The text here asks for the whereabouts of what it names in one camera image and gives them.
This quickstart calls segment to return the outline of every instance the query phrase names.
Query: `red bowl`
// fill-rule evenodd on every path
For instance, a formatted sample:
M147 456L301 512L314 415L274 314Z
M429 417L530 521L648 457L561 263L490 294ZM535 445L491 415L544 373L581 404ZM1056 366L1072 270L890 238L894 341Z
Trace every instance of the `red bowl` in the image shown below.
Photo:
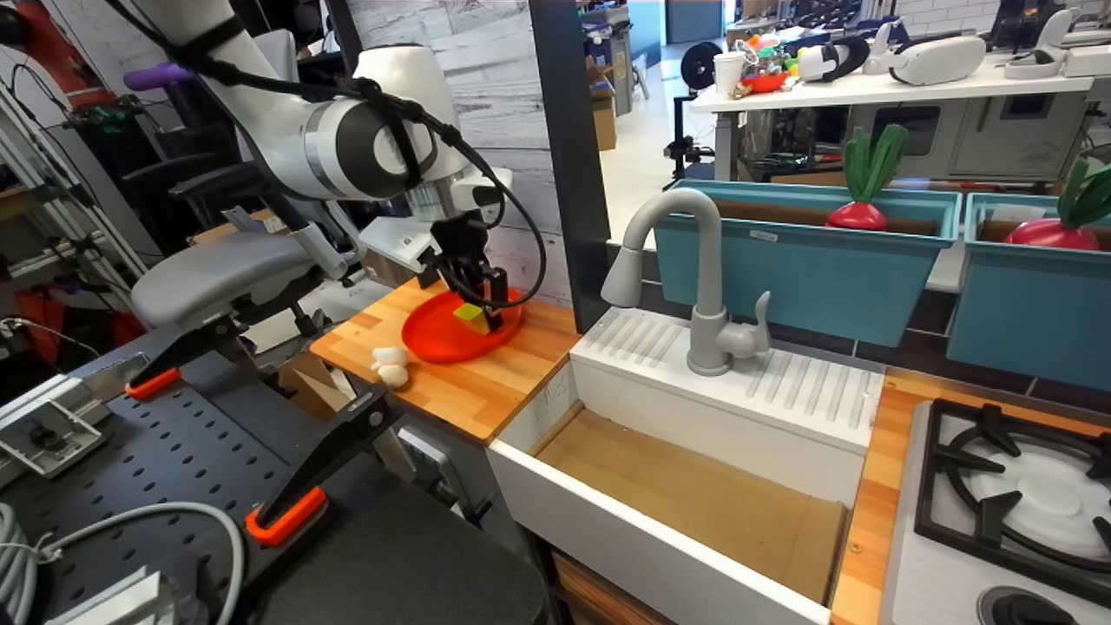
M774 94L787 85L787 73L760 73L740 79L750 94Z

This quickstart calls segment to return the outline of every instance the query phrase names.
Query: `kitchen counter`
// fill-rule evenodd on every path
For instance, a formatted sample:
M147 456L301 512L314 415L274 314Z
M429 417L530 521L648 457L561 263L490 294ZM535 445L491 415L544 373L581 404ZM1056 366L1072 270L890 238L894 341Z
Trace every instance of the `kitchen counter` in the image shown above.
M318 336L312 354L354 379L378 382L372 373L372 351L404 346L404 325L410 314L442 293L442 285L421 290L417 283L407 283ZM552 379L577 341L581 332L569 309L526 302L516 336L511 336L504 346L463 366L427 366L412 357L410 386L395 397L450 425L466 438L490 445Z
M901 490L901 462L910 417L925 400L950 404L995 404L1005 417L1052 425L1077 434L1111 434L1111 428L1065 422L1059 415L1003 404L995 397L982 397L968 386L917 376L917 373L890 373L878 400L878 415L872 425L872 445L859 472L853 521L846 527L839 575L834 591L834 621L836 625L878 625L883 621L883 594L890 575L890 547L894 530L900 490Z

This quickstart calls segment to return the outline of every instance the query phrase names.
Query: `gas burner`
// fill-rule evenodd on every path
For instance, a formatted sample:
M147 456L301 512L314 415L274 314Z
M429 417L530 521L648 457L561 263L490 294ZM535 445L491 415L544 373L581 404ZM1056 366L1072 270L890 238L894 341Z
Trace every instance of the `gas burner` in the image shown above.
M914 530L1111 603L1111 438L935 404Z
M979 597L979 625L1077 625L1077 617L1049 597L993 587Z

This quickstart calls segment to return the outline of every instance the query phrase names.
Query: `stove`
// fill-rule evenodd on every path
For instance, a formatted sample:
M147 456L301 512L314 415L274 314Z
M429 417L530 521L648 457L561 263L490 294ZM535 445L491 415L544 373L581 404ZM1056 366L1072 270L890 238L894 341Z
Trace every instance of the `stove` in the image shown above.
M924 405L886 591L890 625L1111 625L1111 438Z

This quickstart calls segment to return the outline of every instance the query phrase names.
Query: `teal drawer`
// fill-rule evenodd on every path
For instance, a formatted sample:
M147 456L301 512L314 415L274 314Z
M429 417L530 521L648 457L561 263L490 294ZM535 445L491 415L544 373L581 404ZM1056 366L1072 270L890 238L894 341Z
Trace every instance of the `teal drawer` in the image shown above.
M819 224L846 202L836 189L785 185L682 185L718 206L774 206L785 224L724 218L724 309L750 315L760 293L769 293L769 322L894 346L931 279L937 250L958 238L962 194L890 192L875 206L893 224L917 224L924 234L858 234ZM666 214L655 226L664 299L694 302L694 218Z
M1111 255L979 241L1000 209L1052 212L1056 197L968 194L949 357L1111 391Z

